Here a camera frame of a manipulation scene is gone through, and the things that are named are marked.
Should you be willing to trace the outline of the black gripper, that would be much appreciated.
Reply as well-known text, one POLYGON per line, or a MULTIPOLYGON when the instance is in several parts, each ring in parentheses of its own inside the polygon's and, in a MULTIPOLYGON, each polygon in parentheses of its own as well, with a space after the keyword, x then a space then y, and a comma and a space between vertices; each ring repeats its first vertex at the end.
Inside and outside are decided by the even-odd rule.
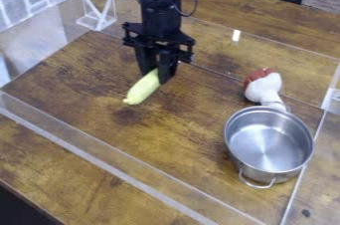
POLYGON ((175 76, 178 61, 191 63, 195 39, 181 30, 182 17, 175 6, 143 9, 143 22, 126 22, 125 44, 137 51, 142 74, 158 67, 159 79, 165 85, 175 76))

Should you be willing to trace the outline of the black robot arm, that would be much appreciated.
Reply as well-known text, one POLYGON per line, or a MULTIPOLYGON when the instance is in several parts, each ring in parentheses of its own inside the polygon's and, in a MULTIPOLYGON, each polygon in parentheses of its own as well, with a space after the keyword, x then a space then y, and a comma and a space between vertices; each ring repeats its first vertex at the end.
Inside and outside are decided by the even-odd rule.
POLYGON ((195 39, 181 30, 182 0, 139 0, 142 23, 123 24, 125 45, 134 47, 143 75, 158 70, 161 84, 174 77, 178 62, 191 63, 195 39))

